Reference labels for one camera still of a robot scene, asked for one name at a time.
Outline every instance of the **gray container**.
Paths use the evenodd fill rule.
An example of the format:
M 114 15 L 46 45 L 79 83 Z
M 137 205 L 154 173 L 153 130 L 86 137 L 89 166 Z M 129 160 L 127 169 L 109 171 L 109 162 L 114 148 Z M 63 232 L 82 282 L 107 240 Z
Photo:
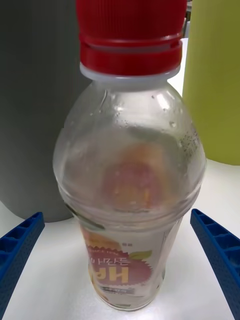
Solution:
M 52 158 L 89 81 L 79 71 L 74 0 L 4 1 L 0 10 L 0 201 L 27 218 L 70 218 Z

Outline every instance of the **red bottle cap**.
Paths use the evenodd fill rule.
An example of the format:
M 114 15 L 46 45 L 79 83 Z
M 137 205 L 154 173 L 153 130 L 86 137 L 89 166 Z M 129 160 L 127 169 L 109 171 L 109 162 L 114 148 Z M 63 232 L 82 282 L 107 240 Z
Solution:
M 116 76 L 177 68 L 186 7 L 187 0 L 76 0 L 81 63 Z

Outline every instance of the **white surface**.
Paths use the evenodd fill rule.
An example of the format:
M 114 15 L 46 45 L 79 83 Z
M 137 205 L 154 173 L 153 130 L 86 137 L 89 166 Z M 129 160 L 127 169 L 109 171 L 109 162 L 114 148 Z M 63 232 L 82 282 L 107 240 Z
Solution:
M 169 82 L 182 93 L 187 39 L 180 73 Z M 240 167 L 208 161 L 195 207 L 240 237 Z M 0 236 L 22 220 L 0 206 Z M 114 310 L 94 293 L 87 253 L 73 219 L 47 224 L 19 279 L 3 320 L 233 320 L 217 279 L 183 218 L 156 299 L 139 311 Z

